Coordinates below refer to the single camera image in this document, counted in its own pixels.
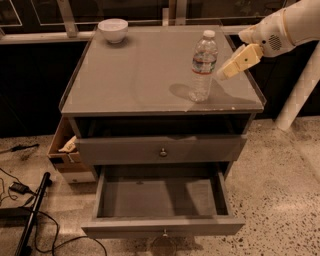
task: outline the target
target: plastic bottle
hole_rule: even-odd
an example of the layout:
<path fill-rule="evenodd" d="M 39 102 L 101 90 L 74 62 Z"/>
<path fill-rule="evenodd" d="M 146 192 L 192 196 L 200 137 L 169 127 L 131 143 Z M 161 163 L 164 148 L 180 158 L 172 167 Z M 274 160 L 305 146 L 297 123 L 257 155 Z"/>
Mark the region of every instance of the plastic bottle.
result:
<path fill-rule="evenodd" d="M 205 30 L 195 46 L 192 61 L 192 84 L 189 91 L 189 97 L 194 102 L 202 102 L 209 97 L 212 72 L 218 57 L 218 47 L 214 37 L 214 31 Z"/>

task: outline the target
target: drawer knob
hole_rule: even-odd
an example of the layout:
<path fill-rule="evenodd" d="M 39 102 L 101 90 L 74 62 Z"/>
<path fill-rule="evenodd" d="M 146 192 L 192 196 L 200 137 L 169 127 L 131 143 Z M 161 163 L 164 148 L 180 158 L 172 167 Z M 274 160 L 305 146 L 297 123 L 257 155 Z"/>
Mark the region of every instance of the drawer knob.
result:
<path fill-rule="evenodd" d="M 164 148 L 162 148 L 160 151 L 160 156 L 166 157 L 167 155 L 168 155 L 168 153 L 166 152 L 166 150 Z"/>

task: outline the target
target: bottle cap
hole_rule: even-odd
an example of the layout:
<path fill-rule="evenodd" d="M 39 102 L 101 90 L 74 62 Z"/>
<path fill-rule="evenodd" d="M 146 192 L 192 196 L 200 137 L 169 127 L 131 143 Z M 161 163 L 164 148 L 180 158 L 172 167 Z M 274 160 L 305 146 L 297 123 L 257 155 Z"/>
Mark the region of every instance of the bottle cap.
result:
<path fill-rule="evenodd" d="M 213 30 L 205 30 L 203 32 L 203 36 L 205 37 L 215 37 L 216 32 L 214 32 Z"/>

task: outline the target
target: white bowl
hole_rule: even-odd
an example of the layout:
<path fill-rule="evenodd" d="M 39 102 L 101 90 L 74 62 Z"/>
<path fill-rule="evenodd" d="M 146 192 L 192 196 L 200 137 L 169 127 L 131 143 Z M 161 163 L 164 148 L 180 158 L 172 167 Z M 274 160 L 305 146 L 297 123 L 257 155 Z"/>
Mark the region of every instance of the white bowl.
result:
<path fill-rule="evenodd" d="M 128 32 L 128 22 L 122 19 L 108 19 L 101 21 L 98 28 L 108 42 L 120 43 Z"/>

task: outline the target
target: terrazzo floor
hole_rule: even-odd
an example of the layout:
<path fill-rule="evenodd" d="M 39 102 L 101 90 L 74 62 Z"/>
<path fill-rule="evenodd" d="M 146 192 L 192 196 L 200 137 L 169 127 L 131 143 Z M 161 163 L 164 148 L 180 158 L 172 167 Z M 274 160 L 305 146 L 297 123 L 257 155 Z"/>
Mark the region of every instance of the terrazzo floor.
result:
<path fill-rule="evenodd" d="M 39 143 L 38 148 L 0 154 L 0 167 L 36 189 L 45 172 L 51 173 L 41 211 L 60 224 L 56 245 L 84 235 L 81 223 L 91 218 L 95 183 L 68 184 L 47 159 L 53 135 L 0 139 L 0 151 L 18 144 Z M 255 120 L 248 141 L 226 180 L 228 198 L 245 225 L 234 236 L 172 238 L 176 255 L 320 255 L 320 117 L 298 118 L 288 131 L 272 120 Z M 14 181 L 4 173 L 5 193 Z M 20 206 L 29 196 L 5 199 L 1 208 Z M 37 245 L 50 250 L 55 225 L 39 216 Z M 0 255 L 15 255 L 23 228 L 0 222 Z M 31 255 L 35 229 L 29 239 Z M 155 238 L 99 240 L 111 256 L 152 255 Z M 79 239 L 56 250 L 55 255 L 104 255 L 91 239 Z"/>

